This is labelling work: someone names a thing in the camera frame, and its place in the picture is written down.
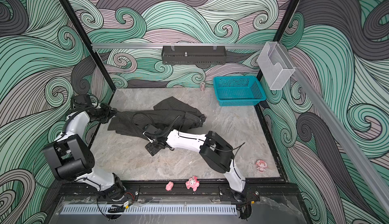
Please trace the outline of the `dark grey pinstripe shirt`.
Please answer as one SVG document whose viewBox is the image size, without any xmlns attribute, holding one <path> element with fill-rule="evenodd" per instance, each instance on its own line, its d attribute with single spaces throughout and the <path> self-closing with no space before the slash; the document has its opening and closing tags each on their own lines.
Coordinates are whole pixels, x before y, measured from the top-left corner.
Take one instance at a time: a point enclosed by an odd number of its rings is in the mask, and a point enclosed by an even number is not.
<svg viewBox="0 0 389 224">
<path fill-rule="evenodd" d="M 108 130 L 124 136 L 147 139 L 143 135 L 143 129 L 149 124 L 161 129 L 173 124 L 173 129 L 186 132 L 202 127 L 205 120 L 206 116 L 197 108 L 175 97 L 169 97 L 156 104 L 153 110 L 118 112 L 111 119 Z"/>
</svg>

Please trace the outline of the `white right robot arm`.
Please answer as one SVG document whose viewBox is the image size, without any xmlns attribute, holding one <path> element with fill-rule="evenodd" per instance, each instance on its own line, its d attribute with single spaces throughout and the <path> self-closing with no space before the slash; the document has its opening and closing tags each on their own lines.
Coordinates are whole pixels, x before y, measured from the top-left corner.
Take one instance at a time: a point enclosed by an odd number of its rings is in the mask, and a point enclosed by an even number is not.
<svg viewBox="0 0 389 224">
<path fill-rule="evenodd" d="M 143 135 L 149 140 L 148 152 L 154 156 L 162 149 L 185 149 L 200 154 L 208 166 L 224 175 L 230 190 L 237 201 L 244 201 L 247 196 L 246 178 L 238 169 L 236 153 L 240 147 L 233 148 L 214 131 L 207 134 L 190 134 L 173 129 L 171 126 L 161 130 L 147 125 Z"/>
</svg>

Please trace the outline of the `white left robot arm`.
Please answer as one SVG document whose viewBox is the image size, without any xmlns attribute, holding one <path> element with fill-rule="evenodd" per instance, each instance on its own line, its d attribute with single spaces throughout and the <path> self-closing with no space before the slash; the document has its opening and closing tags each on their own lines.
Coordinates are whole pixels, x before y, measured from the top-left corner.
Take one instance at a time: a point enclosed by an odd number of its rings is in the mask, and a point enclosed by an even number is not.
<svg viewBox="0 0 389 224">
<path fill-rule="evenodd" d="M 106 199 L 123 199 L 126 190 L 120 178 L 96 167 L 95 158 L 83 141 L 89 123 L 107 123 L 116 113 L 115 108 L 99 102 L 92 94 L 71 98 L 71 108 L 60 135 L 43 148 L 44 157 L 56 180 L 85 183 Z"/>
</svg>

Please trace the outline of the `pink poker chip stack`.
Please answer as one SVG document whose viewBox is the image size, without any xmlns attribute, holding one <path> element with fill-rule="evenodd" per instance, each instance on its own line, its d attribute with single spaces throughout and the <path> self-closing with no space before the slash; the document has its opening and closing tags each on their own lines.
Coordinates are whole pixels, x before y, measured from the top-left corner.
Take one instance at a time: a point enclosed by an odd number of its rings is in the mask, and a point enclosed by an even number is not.
<svg viewBox="0 0 389 224">
<path fill-rule="evenodd" d="M 205 88 L 206 88 L 206 84 L 204 82 L 201 82 L 200 83 L 200 90 L 203 92 L 203 91 L 205 91 Z"/>
</svg>

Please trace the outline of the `small pink toy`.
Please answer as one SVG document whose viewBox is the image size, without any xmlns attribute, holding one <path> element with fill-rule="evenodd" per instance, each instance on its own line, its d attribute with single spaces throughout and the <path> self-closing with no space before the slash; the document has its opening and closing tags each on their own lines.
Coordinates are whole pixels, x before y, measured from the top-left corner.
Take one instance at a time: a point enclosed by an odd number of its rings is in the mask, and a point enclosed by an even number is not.
<svg viewBox="0 0 389 224">
<path fill-rule="evenodd" d="M 170 181 L 166 184 L 165 189 L 166 189 L 166 191 L 172 191 L 173 187 L 174 187 L 174 183 L 172 181 Z"/>
</svg>

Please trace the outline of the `pink plush pig toy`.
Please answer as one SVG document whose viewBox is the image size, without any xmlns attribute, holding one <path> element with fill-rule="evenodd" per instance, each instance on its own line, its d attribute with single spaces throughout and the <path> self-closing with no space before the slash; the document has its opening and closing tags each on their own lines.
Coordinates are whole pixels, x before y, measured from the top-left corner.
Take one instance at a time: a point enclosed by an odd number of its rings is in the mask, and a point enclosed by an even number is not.
<svg viewBox="0 0 389 224">
<path fill-rule="evenodd" d="M 192 176 L 186 183 L 186 188 L 192 189 L 194 192 L 197 191 L 198 187 L 200 186 L 200 182 L 196 176 Z"/>
</svg>

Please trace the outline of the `teal plastic basket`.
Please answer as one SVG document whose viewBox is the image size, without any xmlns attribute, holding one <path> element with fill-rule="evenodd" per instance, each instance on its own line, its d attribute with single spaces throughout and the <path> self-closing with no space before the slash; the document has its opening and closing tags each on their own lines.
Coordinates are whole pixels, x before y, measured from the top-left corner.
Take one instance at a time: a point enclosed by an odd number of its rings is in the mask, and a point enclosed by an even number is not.
<svg viewBox="0 0 389 224">
<path fill-rule="evenodd" d="M 266 100 L 265 92 L 254 76 L 215 77 L 213 86 L 220 106 L 254 106 Z"/>
</svg>

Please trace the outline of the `pink white figurine toy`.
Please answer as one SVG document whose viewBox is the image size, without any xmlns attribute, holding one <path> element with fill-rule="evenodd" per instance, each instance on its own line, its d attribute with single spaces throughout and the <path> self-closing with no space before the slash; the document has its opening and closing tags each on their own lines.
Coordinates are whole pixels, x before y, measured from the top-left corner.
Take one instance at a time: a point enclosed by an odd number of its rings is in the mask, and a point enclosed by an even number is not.
<svg viewBox="0 0 389 224">
<path fill-rule="evenodd" d="M 258 172 L 265 172 L 267 169 L 267 163 L 263 160 L 257 160 L 256 162 L 256 169 Z"/>
</svg>

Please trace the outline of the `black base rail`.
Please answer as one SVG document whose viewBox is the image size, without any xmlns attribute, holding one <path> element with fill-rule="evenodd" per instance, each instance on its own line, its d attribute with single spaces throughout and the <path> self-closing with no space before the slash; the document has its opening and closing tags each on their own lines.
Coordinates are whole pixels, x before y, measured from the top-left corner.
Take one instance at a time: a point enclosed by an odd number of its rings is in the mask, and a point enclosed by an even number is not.
<svg viewBox="0 0 389 224">
<path fill-rule="evenodd" d="M 302 196 L 296 184 L 278 181 L 277 179 L 249 179 L 245 185 L 243 193 L 232 190 L 226 180 L 209 179 L 201 180 L 196 191 L 187 189 L 184 180 L 174 182 L 173 189 L 165 189 L 167 182 L 162 180 L 145 181 L 123 181 L 124 191 L 114 191 L 113 193 L 98 193 L 94 187 L 85 183 L 73 183 L 63 186 L 56 199 L 60 200 L 69 197 L 71 200 L 99 200 L 108 203 L 121 203 L 127 200 L 144 203 L 151 198 L 211 198 L 212 200 L 231 203 L 259 202 L 262 197 L 270 198 L 279 203 L 299 202 L 302 203 Z"/>
</svg>

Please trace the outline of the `aluminium wall rail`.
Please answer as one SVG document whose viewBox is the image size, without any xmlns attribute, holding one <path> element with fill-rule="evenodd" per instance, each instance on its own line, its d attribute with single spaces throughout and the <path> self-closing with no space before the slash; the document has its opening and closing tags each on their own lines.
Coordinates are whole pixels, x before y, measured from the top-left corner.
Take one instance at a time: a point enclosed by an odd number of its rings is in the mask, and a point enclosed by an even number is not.
<svg viewBox="0 0 389 224">
<path fill-rule="evenodd" d="M 169 46 L 172 49 L 178 46 L 186 47 L 225 47 L 227 50 L 259 50 L 265 44 L 200 44 L 200 43 L 92 43 L 91 47 L 97 49 L 162 49 L 164 46 Z"/>
</svg>

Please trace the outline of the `black wall shelf tray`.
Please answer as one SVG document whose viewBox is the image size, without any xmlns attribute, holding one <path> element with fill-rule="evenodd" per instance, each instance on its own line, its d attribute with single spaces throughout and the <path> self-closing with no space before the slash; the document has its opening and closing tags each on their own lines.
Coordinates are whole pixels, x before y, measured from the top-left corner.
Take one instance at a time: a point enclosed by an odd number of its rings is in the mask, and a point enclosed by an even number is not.
<svg viewBox="0 0 389 224">
<path fill-rule="evenodd" d="M 178 46 L 172 49 L 169 46 L 162 48 L 162 62 L 168 65 L 212 65 L 225 64 L 227 51 L 225 47 L 186 47 Z"/>
</svg>

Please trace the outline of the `clear plastic wall bin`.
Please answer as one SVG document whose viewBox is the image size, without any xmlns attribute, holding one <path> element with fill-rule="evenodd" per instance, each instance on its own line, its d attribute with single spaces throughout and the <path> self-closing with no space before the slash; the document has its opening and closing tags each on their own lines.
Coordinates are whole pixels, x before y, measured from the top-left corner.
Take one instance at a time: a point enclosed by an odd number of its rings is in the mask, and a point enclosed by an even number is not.
<svg viewBox="0 0 389 224">
<path fill-rule="evenodd" d="M 292 57 L 278 42 L 266 42 L 257 63 L 270 90 L 282 90 L 295 72 Z"/>
</svg>

